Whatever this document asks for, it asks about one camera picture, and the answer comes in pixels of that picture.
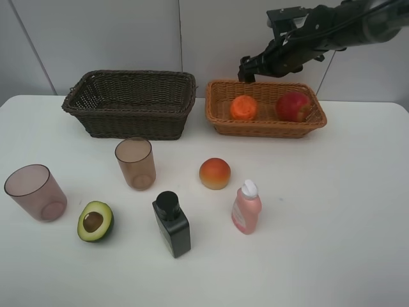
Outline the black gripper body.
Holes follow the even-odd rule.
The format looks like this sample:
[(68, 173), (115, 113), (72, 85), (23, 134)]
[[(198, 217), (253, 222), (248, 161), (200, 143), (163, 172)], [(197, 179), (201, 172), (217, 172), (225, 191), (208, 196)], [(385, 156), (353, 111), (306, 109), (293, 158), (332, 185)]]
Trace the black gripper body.
[(303, 69), (308, 61), (318, 58), (323, 61), (325, 51), (303, 43), (284, 39), (272, 40), (267, 48), (249, 60), (249, 73), (268, 77), (284, 77)]

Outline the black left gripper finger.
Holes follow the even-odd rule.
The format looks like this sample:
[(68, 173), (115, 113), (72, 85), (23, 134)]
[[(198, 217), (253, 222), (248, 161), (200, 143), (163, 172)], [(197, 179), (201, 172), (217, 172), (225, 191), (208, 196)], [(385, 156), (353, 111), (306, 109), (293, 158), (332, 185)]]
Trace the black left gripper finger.
[(244, 83), (254, 83), (255, 76), (252, 72), (248, 71), (246, 64), (251, 59), (250, 56), (244, 56), (240, 59), (240, 66), (238, 71), (238, 80)]

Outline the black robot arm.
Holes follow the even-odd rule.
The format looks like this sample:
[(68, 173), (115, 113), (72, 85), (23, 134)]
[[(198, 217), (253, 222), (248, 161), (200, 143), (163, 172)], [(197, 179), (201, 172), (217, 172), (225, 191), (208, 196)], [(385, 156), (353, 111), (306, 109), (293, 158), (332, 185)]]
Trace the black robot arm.
[(408, 25), (408, 1), (342, 1), (335, 8), (297, 6), (266, 14), (274, 38), (262, 53), (240, 60), (240, 82), (299, 73), (328, 51), (388, 42)]

